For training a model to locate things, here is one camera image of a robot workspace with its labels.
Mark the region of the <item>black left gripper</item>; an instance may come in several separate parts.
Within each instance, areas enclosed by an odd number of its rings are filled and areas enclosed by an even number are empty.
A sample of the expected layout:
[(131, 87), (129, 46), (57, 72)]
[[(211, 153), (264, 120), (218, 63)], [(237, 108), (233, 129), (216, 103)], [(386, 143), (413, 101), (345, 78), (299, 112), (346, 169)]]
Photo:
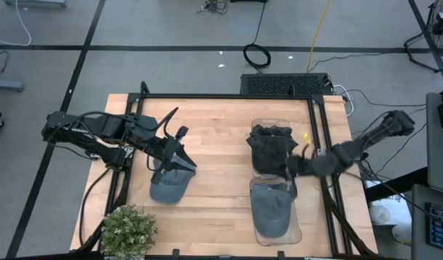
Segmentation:
[(184, 145), (180, 143), (181, 139), (186, 135), (188, 128), (182, 126), (175, 137), (168, 137), (168, 141), (163, 149), (163, 155), (158, 158), (161, 162), (160, 167), (154, 170), (151, 182), (159, 184), (163, 176), (172, 170), (184, 170), (194, 172), (197, 165), (190, 158), (184, 149)]

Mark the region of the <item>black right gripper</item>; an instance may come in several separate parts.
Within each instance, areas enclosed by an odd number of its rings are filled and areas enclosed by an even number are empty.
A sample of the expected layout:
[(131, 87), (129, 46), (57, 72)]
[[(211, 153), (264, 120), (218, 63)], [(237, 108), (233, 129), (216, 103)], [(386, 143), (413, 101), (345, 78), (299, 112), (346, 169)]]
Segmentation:
[(298, 196), (296, 178), (299, 176), (311, 176), (311, 161), (316, 157), (315, 154), (311, 159), (305, 158), (306, 150), (309, 144), (306, 144), (300, 155), (288, 152), (286, 155), (286, 183), (288, 185), (288, 193), (292, 199)]

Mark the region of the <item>gray baseball cap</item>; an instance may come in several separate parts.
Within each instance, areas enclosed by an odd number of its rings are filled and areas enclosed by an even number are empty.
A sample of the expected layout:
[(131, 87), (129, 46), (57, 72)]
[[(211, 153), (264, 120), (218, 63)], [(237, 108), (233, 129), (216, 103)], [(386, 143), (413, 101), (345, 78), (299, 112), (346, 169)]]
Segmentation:
[(286, 234), (291, 222), (292, 197), (286, 183), (256, 183), (250, 192), (251, 210), (257, 232), (266, 238)]
[(174, 155), (171, 161), (188, 167), (190, 170), (171, 170), (165, 173), (159, 184), (150, 185), (151, 199), (160, 204), (178, 204), (190, 180), (196, 175), (196, 168), (177, 155)]

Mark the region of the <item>black computer case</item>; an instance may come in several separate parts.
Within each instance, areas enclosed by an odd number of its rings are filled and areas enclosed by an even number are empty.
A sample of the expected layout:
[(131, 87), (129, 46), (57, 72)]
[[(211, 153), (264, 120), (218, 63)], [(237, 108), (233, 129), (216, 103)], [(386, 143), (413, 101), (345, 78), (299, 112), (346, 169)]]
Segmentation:
[(333, 85), (326, 73), (242, 74), (241, 94), (245, 95), (332, 95)]

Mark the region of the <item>small green potted plant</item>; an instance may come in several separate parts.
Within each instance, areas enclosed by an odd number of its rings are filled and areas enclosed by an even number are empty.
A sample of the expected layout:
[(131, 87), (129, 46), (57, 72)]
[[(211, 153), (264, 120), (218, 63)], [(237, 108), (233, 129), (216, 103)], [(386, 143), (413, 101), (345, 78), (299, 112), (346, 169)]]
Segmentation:
[(156, 216), (143, 207), (124, 205), (103, 219), (100, 252), (118, 260), (144, 260), (158, 234)]

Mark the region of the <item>white paper roll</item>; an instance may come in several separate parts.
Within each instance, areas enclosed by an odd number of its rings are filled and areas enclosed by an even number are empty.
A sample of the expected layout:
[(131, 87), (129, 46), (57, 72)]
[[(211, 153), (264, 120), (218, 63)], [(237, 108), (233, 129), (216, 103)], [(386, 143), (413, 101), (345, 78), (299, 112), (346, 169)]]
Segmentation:
[(392, 235), (396, 241), (403, 244), (411, 244), (412, 230), (410, 224), (399, 224), (392, 228)]
[(390, 221), (390, 211), (388, 208), (380, 205), (370, 206), (369, 214), (371, 221), (375, 225), (384, 225)]

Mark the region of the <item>black desk leg bar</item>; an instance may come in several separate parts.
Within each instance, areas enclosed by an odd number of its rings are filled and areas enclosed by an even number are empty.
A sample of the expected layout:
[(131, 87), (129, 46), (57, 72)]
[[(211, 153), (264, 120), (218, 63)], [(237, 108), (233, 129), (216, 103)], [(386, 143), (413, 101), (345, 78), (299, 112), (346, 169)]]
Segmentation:
[(411, 191), (414, 184), (428, 186), (427, 175), (428, 169), (425, 167), (390, 181), (380, 182), (375, 186), (365, 189), (366, 201), (374, 202), (395, 195), (396, 193), (402, 194)]

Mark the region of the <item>gray desk top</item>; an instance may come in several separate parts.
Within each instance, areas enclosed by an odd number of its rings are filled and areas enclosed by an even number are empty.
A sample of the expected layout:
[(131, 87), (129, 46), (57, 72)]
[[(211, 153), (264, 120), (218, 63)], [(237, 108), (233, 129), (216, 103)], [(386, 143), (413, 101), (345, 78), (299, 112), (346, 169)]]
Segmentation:
[(443, 192), (421, 185), (413, 186), (412, 260), (443, 260), (443, 250), (426, 242), (425, 203), (431, 202), (443, 208)]
[(438, 111), (441, 104), (440, 94), (426, 94), (427, 181), (430, 187), (443, 191), (443, 127)]

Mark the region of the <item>keyboard with coloured keys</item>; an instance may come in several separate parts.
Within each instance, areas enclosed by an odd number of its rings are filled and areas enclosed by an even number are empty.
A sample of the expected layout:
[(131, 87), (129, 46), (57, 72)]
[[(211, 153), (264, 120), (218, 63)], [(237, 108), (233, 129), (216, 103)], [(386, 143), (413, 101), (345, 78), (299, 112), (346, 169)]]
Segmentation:
[(443, 208), (431, 202), (425, 203), (426, 242), (433, 247), (443, 250)]

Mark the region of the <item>gray furniture foot bar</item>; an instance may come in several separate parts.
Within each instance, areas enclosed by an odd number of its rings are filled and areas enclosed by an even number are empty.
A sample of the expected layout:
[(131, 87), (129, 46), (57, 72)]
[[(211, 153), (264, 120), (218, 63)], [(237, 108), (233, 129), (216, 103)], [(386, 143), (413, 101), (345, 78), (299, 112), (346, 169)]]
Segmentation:
[(60, 6), (66, 8), (66, 0), (2, 0), (7, 6), (13, 4), (22, 5), (44, 5), (44, 6)]
[(0, 80), (0, 90), (14, 90), (23, 92), (24, 86), (21, 82)]

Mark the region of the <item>black floor fan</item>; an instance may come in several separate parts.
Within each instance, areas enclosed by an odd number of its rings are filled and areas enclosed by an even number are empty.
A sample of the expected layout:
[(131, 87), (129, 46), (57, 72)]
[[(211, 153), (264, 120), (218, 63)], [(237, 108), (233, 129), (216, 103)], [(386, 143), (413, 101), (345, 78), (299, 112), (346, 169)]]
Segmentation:
[(436, 51), (443, 57), (443, 0), (434, 0), (429, 6), (429, 13), (424, 25), (421, 26), (421, 32), (404, 42), (404, 48), (411, 62), (428, 69), (434, 73), (443, 72), (442, 68), (435, 68), (425, 63), (417, 61), (413, 57), (410, 47), (418, 40), (425, 39), (431, 50)]

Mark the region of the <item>black aluminium table frame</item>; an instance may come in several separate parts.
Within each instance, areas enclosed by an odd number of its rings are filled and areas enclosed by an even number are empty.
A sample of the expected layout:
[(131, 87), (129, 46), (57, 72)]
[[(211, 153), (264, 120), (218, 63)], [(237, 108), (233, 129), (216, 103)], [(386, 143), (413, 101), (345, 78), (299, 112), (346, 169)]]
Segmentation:
[(142, 206), (156, 216), (158, 234), (151, 250), (168, 255), (178, 250), (182, 256), (276, 256), (331, 257), (335, 253), (356, 252), (324, 207), (324, 181), (315, 177), (297, 180), (295, 202), (302, 232), (299, 243), (288, 246), (261, 246), (254, 232), (249, 198), (253, 178), (251, 150), (246, 143), (251, 123), (258, 118), (283, 119), (297, 141), (301, 153), (304, 133), (316, 147), (326, 147), (350, 139), (343, 100), (338, 96), (314, 99), (216, 94), (150, 94), (142, 112), (162, 119), (177, 108), (168, 125), (175, 134), (181, 126), (186, 152), (197, 164), (182, 200), (166, 206), (150, 198), (150, 160), (141, 152), (134, 157), (128, 204)]

